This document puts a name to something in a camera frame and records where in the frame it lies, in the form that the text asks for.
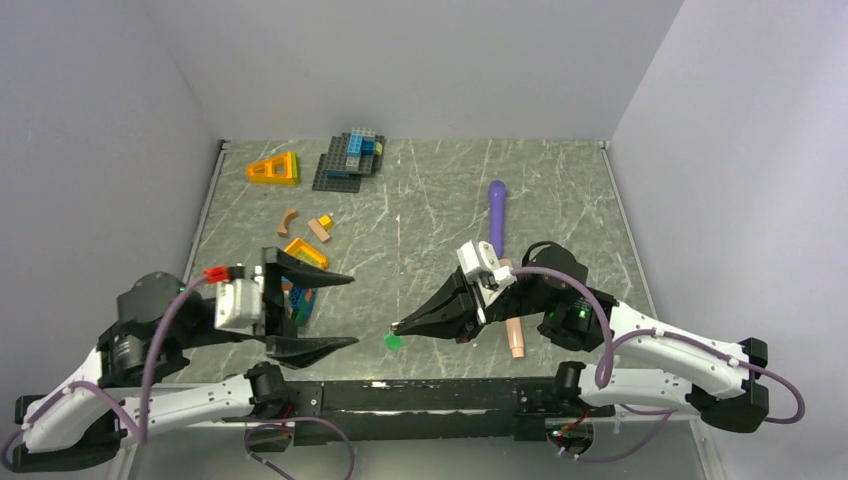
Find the green block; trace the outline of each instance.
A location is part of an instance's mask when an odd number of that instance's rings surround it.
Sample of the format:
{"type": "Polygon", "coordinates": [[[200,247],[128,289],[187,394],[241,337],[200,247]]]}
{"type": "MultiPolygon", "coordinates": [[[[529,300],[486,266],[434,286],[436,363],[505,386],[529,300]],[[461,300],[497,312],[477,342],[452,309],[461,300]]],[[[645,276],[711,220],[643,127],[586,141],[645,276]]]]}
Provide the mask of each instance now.
{"type": "Polygon", "coordinates": [[[292,154],[292,178],[294,179],[295,185],[300,184],[300,169],[297,168],[297,155],[294,152],[292,154]]]}
{"type": "Polygon", "coordinates": [[[383,341],[386,342],[386,346],[389,347],[389,350],[400,350],[400,347],[403,346],[403,339],[392,332],[387,333],[386,336],[383,337],[383,341]]]}

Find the gray lego baseplate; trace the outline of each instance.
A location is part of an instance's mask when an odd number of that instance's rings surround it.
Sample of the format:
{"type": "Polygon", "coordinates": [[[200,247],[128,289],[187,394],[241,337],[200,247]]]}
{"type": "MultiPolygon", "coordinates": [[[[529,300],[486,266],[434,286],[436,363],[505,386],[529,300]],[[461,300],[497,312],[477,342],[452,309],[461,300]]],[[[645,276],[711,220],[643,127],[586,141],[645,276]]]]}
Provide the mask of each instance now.
{"type": "Polygon", "coordinates": [[[316,192],[359,193],[362,177],[353,175],[347,177],[330,177],[326,169],[327,155],[322,153],[318,160],[318,170],[312,180],[312,190],[316,192]]]}

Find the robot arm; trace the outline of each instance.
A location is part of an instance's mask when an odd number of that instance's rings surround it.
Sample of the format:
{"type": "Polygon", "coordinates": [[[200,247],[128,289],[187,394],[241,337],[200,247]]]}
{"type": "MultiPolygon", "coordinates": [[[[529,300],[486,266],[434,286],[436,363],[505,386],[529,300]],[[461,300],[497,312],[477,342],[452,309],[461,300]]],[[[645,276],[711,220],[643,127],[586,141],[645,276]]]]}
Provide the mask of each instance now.
{"type": "MultiPolygon", "coordinates": [[[[265,344],[268,357],[296,369],[358,341],[352,337],[298,338],[282,289],[284,277],[303,288],[343,285],[353,281],[352,277],[312,267],[278,248],[263,249],[262,263],[250,277],[241,266],[221,267],[218,272],[224,279],[217,283],[214,299],[204,300],[193,292],[177,311],[156,363],[154,382],[187,366],[183,351],[188,348],[257,340],[265,344]]],[[[141,411],[138,387],[151,340],[168,306],[185,287],[161,272],[142,277],[118,297],[117,322],[100,336],[73,374],[48,395],[18,399],[15,420],[24,430],[24,443],[13,454],[15,471],[88,468],[139,441],[127,422],[101,398],[75,385],[90,382],[106,391],[120,402],[127,417],[137,422],[141,411]],[[34,419],[46,402],[46,410],[34,419]]],[[[293,405],[292,401],[280,369],[262,363],[217,384],[151,398],[148,432],[155,435],[230,417],[273,418],[293,405]]]]}
{"type": "MultiPolygon", "coordinates": [[[[494,249],[486,242],[466,243],[457,254],[459,268],[420,309],[392,325],[396,335],[453,338],[464,343],[487,324],[543,313],[538,331],[555,345],[586,352],[603,345],[597,312],[560,279],[545,275],[516,278],[509,267],[499,267],[494,249]]],[[[522,266],[553,269],[581,283],[588,276],[588,269],[574,255],[552,242],[531,247],[522,266]],[[530,258],[536,246],[544,248],[530,258]]],[[[753,432],[759,427],[768,415],[768,390],[757,383],[758,374],[741,368],[738,361],[765,367],[768,351],[764,342],[704,338],[650,318],[611,295],[589,290],[609,319],[616,353],[659,369],[620,369],[608,385],[599,388],[595,373],[600,367],[564,362],[556,385],[562,402],[586,408],[613,404],[672,408],[699,413],[706,423],[734,432],[753,432]],[[650,335],[633,337],[644,331],[650,335]],[[668,338],[674,334],[706,344],[734,361],[668,338]]]]}

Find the lego baseplate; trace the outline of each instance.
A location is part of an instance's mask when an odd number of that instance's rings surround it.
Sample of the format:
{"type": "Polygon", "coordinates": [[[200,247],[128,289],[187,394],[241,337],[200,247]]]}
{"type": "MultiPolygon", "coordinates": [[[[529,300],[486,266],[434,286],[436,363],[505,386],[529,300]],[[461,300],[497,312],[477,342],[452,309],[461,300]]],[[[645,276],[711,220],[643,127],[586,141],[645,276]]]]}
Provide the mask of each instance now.
{"type": "MultiPolygon", "coordinates": [[[[330,148],[327,149],[327,160],[324,170],[327,172],[349,173],[351,175],[373,177],[380,171],[380,167],[383,165],[383,156],[363,155],[359,161],[359,169],[357,171],[347,170],[347,144],[349,140],[349,133],[343,133],[340,137],[333,137],[330,140],[330,148]]],[[[377,141],[383,143],[386,141],[386,138],[379,136],[377,137],[377,141]]]]}
{"type": "Polygon", "coordinates": [[[341,192],[341,193],[359,193],[359,187],[362,184],[360,175],[349,175],[347,177],[330,177],[327,169],[327,155],[322,153],[318,160],[318,170],[315,172],[315,178],[312,180],[312,190],[316,192],[341,192]]]}

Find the yellow toy block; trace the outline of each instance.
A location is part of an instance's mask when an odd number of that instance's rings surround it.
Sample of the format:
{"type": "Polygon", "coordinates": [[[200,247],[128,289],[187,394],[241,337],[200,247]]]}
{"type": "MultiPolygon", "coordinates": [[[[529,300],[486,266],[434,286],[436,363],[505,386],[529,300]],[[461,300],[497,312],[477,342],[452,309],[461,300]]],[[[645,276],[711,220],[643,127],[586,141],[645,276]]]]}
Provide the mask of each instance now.
{"type": "Polygon", "coordinates": [[[252,183],[274,185],[298,185],[300,174],[297,169],[297,155],[285,152],[264,160],[251,163],[245,168],[247,179],[252,183]]]}
{"type": "Polygon", "coordinates": [[[333,226],[333,219],[329,215],[324,215],[318,219],[318,223],[324,227],[324,230],[329,230],[333,226]]]}
{"type": "Polygon", "coordinates": [[[327,267],[330,266],[330,261],[327,259],[327,256],[318,250],[315,250],[312,245],[303,241],[302,238],[295,238],[292,240],[292,243],[290,243],[288,247],[284,248],[283,251],[301,262],[308,263],[314,267],[320,268],[321,270],[326,270],[327,267]]]}

